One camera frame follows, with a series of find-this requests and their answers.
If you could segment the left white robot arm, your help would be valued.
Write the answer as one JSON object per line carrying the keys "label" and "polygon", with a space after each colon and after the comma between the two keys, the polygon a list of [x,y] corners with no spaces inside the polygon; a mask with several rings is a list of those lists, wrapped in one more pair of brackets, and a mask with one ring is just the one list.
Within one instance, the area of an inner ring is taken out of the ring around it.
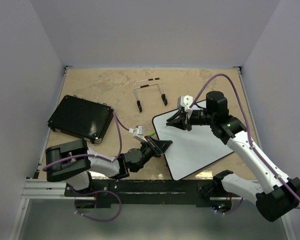
{"label": "left white robot arm", "polygon": [[164,155],[172,144],[172,140],[146,136],[140,148],[109,157],[93,151],[85,140],[76,140],[47,148],[46,166],[42,170],[48,182],[65,182],[82,196],[89,196],[94,190],[90,172],[115,180],[127,178],[151,158]]}

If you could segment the white rectangular whiteboard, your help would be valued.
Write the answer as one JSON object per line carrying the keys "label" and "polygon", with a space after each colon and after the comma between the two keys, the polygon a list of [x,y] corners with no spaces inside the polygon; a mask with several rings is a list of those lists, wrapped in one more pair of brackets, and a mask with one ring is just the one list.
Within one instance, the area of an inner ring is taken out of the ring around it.
{"label": "white rectangular whiteboard", "polygon": [[213,135],[208,125],[195,125],[191,131],[167,126],[167,119],[177,111],[171,110],[152,118],[157,138],[172,141],[164,159],[171,178],[175,181],[182,180],[233,153]]}

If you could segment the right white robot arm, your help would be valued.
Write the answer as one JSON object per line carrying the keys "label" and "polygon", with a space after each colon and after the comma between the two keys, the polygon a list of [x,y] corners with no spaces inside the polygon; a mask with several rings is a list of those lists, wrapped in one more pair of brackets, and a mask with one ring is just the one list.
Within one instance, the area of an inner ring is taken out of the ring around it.
{"label": "right white robot arm", "polygon": [[269,222],[274,222],[300,203],[300,179],[290,178],[280,170],[258,147],[248,134],[246,126],[230,115],[228,100],[220,91],[206,94],[206,107],[191,109],[193,97],[178,99],[178,111],[166,120],[166,125],[191,131],[193,126],[209,126],[213,135],[233,150],[249,167],[257,182],[243,179],[230,170],[213,177],[212,186],[203,191],[209,200],[212,194],[223,197],[232,193],[254,204]]}

